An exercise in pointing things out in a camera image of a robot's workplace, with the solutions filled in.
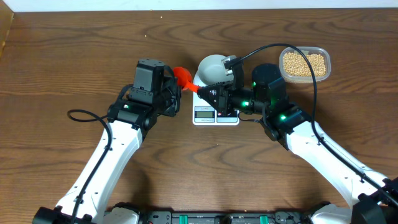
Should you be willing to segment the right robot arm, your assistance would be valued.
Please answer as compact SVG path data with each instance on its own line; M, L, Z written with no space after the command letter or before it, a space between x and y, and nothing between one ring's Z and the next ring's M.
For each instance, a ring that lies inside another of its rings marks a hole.
M259 114L266 135L307 161L343 196L348 208L323 205L309 223L397 223L397 180L388 179L330 138L309 114L289 101L279 67L265 63L243 87L240 63L207 63L197 71L204 86L197 95L222 115Z

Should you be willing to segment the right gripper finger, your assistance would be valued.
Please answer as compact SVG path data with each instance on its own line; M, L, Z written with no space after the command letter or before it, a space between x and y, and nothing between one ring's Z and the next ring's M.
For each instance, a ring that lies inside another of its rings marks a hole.
M212 85L207 85L202 87L202 90L227 90L228 88L230 88L231 86L233 86L233 81L227 81L227 82L218 82L218 83L214 83Z
M197 95L217 110L219 108L221 92L220 87L203 87L197 90Z

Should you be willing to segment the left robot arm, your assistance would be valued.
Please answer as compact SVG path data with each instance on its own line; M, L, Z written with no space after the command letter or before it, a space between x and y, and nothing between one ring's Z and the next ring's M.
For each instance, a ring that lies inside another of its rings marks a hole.
M106 116L92 116L104 131L85 168L54 208L41 207L33 223L139 223L133 209L116 207L109 198L132 155L159 116L175 116L181 87L173 70L153 59L140 59L134 82L122 88Z

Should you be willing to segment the red plastic measuring scoop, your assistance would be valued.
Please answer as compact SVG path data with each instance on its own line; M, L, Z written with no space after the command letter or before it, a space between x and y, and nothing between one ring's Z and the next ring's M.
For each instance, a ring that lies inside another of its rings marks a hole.
M182 90L190 90L197 93L200 86L192 83L192 75L186 68L175 67L173 72L177 78L177 85L182 87Z

